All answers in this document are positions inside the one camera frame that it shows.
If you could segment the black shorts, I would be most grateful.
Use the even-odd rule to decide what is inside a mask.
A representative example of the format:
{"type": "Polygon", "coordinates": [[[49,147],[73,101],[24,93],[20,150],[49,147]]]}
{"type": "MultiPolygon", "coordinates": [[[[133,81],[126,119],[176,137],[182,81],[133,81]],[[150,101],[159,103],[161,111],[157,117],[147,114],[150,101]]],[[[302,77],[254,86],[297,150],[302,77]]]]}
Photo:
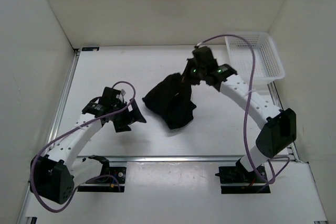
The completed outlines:
{"type": "Polygon", "coordinates": [[[196,105],[191,101],[192,88],[180,73],[168,75],[143,98],[145,106],[158,115],[170,130],[180,129],[193,119],[196,105]]]}

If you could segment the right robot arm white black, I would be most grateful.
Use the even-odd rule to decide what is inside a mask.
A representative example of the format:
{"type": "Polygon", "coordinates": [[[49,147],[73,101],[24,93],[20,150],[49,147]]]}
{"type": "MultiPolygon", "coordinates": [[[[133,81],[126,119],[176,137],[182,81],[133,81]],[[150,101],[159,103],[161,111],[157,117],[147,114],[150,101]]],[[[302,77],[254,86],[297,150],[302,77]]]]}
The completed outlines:
{"type": "Polygon", "coordinates": [[[199,85],[205,81],[218,92],[244,109],[243,138],[246,154],[236,163],[236,177],[247,182],[254,175],[260,177],[257,168],[275,158],[297,138],[296,114],[292,109],[283,110],[266,101],[228,64],[219,65],[209,47],[193,50],[183,72],[184,81],[199,85]],[[247,119],[252,118],[260,128],[255,145],[248,147],[247,119]]]}

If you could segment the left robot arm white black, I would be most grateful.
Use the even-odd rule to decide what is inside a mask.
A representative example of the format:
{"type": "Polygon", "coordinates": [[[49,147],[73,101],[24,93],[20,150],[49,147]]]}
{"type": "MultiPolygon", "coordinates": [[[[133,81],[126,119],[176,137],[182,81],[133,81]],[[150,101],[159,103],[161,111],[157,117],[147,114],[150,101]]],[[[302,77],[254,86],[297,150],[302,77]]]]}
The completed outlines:
{"type": "Polygon", "coordinates": [[[38,200],[46,198],[66,203],[78,186],[88,180],[105,182],[111,177],[109,161],[91,155],[76,161],[82,149],[105,124],[111,122],[117,133],[130,131],[135,122],[146,123],[135,98],[124,98],[125,91],[105,87],[101,96],[91,99],[82,109],[73,128],[51,141],[32,160],[30,191],[38,200]]]}

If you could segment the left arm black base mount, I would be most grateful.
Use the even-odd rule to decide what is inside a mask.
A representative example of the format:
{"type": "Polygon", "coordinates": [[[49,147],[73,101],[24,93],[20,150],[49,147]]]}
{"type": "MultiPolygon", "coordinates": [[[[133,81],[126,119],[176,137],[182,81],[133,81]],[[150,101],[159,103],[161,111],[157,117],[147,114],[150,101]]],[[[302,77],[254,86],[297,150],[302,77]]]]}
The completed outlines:
{"type": "Polygon", "coordinates": [[[84,158],[83,161],[95,161],[101,164],[99,178],[91,179],[89,182],[78,187],[79,192],[90,193],[123,193],[125,190],[125,179],[127,168],[125,166],[110,166],[110,162],[103,156],[92,155],[84,158]]]}

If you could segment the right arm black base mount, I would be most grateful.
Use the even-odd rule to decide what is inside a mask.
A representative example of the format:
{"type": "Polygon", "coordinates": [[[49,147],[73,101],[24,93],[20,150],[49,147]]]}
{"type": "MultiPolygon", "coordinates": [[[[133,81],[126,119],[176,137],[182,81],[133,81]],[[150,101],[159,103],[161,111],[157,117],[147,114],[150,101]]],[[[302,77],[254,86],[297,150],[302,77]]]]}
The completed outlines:
{"type": "Polygon", "coordinates": [[[240,164],[240,159],[233,161],[219,162],[218,172],[221,194],[269,194],[269,185],[266,185],[267,174],[264,165],[257,167],[260,177],[254,170],[247,172],[240,164]]]}

